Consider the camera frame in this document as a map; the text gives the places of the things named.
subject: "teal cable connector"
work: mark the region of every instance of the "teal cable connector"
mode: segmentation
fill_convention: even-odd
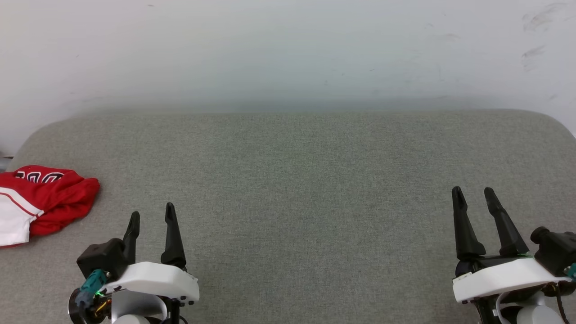
[[[84,303],[84,308],[92,306],[94,300],[94,294],[96,294],[102,286],[106,283],[108,279],[106,278],[106,273],[103,270],[96,269],[88,276],[82,287],[80,287],[80,292],[76,299],[76,305],[83,308],[81,303]]]
[[[576,281],[576,263],[572,263],[567,275],[572,279],[572,281]]]

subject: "gray fabric surface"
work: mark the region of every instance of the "gray fabric surface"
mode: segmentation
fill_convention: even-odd
[[[199,278],[201,300],[183,310],[191,323],[476,323],[452,294],[450,190],[463,188],[479,240],[497,254],[484,187],[527,241],[541,225],[575,231],[575,161],[560,123],[524,111],[56,123],[10,169],[71,168],[101,192],[85,219],[0,250],[2,322],[67,323],[77,256],[121,237],[134,210],[137,261],[159,261],[171,201]]]

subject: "wire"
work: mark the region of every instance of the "wire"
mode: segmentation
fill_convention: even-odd
[[[170,317],[166,317],[162,322],[160,322],[160,324],[166,324],[168,323],[168,320],[171,319]],[[186,321],[186,319],[184,317],[182,317],[182,315],[180,315],[180,320],[182,322],[184,322],[184,324],[188,324],[188,321]]]
[[[111,303],[112,299],[108,299],[107,301],[103,302],[102,305],[100,305],[96,311],[94,312],[95,316],[98,316],[98,312],[102,310],[102,308],[106,307],[107,304]]]
[[[508,291],[503,292],[496,299],[496,314],[498,315],[498,319],[502,324],[510,324],[510,322],[502,316],[502,312],[500,312],[500,302],[502,301],[502,299],[504,299],[504,297],[508,295],[508,293],[509,293]]]
[[[88,315],[86,314],[86,308],[85,308],[85,306],[86,306],[86,303],[85,303],[84,301],[81,301],[81,302],[80,302],[80,305],[78,305],[78,312],[80,313],[80,318],[82,318],[82,320],[83,320],[85,323],[90,323],[90,322],[88,321]]]
[[[570,322],[568,322],[568,318],[566,318],[566,313],[564,312],[564,306],[562,306],[562,300],[560,299],[560,288],[558,288],[556,285],[554,285],[553,287],[554,291],[556,292],[556,302],[558,303],[558,310],[560,311],[560,316],[562,317],[562,320],[564,321],[565,324],[570,324]]]

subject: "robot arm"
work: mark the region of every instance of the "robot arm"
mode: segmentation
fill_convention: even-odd
[[[484,190],[488,211],[496,222],[502,248],[484,256],[459,187],[452,190],[456,237],[456,278],[452,288],[457,302],[476,306],[483,324],[568,323],[560,300],[576,289],[576,235],[537,228],[530,237],[540,245],[534,257],[491,188]],[[544,304],[556,297],[560,315]]]
[[[90,245],[77,264],[86,278],[69,300],[74,324],[179,324],[180,307],[200,299],[198,279],[186,271],[186,257],[174,206],[166,205],[166,247],[161,263],[139,262],[140,215],[130,218],[124,239]]]

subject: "white wall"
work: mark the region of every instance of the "white wall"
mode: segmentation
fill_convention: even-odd
[[[0,0],[0,150],[115,109],[519,108],[576,132],[575,31],[572,1]]]

